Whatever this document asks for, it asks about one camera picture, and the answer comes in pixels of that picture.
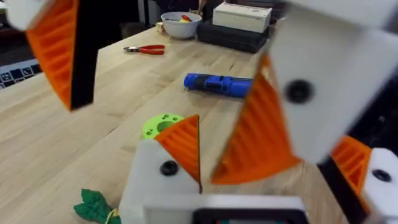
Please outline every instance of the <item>blue object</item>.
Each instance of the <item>blue object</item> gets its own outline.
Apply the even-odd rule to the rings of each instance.
[[[197,73],[188,73],[184,79],[184,86],[189,90],[201,90],[239,98],[246,96],[251,84],[251,78],[235,78]]]

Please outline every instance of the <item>green gear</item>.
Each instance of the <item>green gear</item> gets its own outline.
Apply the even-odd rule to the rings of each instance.
[[[161,131],[183,119],[184,117],[180,115],[170,113],[151,117],[142,127],[142,138],[154,139]]]

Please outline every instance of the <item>green toy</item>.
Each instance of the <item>green toy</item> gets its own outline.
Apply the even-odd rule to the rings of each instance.
[[[94,190],[81,190],[83,203],[73,206],[76,214],[89,222],[99,224],[121,224],[122,221],[116,208],[111,208],[104,196]]]
[[[154,139],[161,131],[183,119],[184,117],[180,115],[170,113],[154,116],[147,120],[144,127],[142,127],[142,138]]]

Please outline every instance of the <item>wooden table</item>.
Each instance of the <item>wooden table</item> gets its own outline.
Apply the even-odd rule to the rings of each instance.
[[[148,44],[165,44],[167,52],[123,52],[125,46]],[[160,113],[200,115],[206,182],[242,102],[187,92],[183,78],[188,72],[250,77],[257,57],[149,29],[99,51],[95,103],[83,110],[69,113],[43,75],[1,90],[0,223],[86,223],[72,209],[81,201],[81,188],[101,191],[117,207],[142,125]],[[299,195],[311,223],[343,219],[310,165],[239,186],[205,184],[208,192]]]

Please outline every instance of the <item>pliers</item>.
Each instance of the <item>pliers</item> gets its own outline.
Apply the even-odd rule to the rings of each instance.
[[[126,52],[141,52],[144,54],[152,54],[152,55],[162,55],[164,54],[164,50],[154,50],[154,49],[165,49],[166,46],[156,44],[156,45],[148,45],[142,47],[125,47],[123,48]]]

